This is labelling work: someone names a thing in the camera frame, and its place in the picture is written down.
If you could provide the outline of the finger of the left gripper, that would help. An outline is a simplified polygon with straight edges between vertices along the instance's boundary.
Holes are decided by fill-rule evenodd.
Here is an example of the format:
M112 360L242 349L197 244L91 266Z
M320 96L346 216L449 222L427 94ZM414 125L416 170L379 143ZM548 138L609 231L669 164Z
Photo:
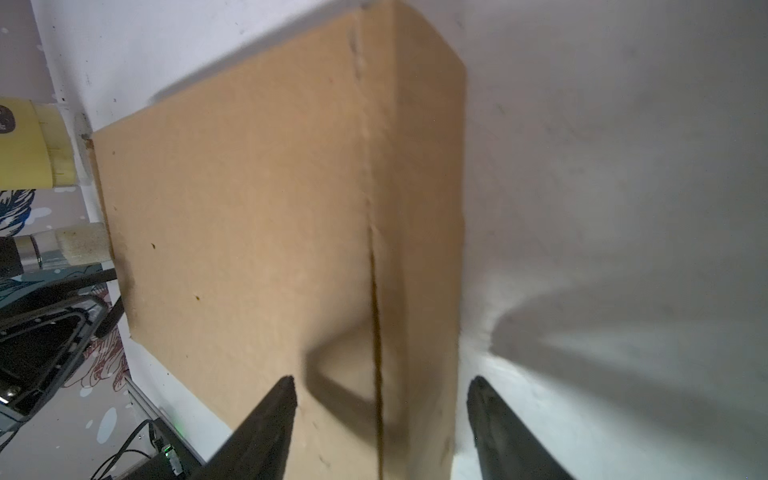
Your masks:
M55 304L77 291L117 279L114 269L48 283L1 308L2 312L31 312Z
M110 307L76 295L1 320L1 418L29 420L79 368Z

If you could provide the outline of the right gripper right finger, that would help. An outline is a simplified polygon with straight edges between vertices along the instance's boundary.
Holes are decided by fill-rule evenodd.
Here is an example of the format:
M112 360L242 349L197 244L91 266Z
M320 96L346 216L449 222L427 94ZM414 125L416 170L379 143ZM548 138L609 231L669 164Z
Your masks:
M484 377L466 405L483 480L572 479Z

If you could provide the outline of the brown cardboard box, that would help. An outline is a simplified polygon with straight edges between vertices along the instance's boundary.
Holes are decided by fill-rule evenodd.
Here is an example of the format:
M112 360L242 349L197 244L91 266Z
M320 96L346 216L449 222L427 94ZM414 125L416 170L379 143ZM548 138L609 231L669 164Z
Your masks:
M231 427L285 375L291 479L446 479L466 70L400 1L97 130L133 339Z

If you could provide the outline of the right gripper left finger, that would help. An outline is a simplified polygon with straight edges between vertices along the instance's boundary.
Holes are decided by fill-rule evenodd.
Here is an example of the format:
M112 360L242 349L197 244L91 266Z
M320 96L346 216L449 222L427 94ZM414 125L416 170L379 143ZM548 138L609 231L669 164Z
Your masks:
M282 480L297 409L294 378L280 378L230 438L193 477Z

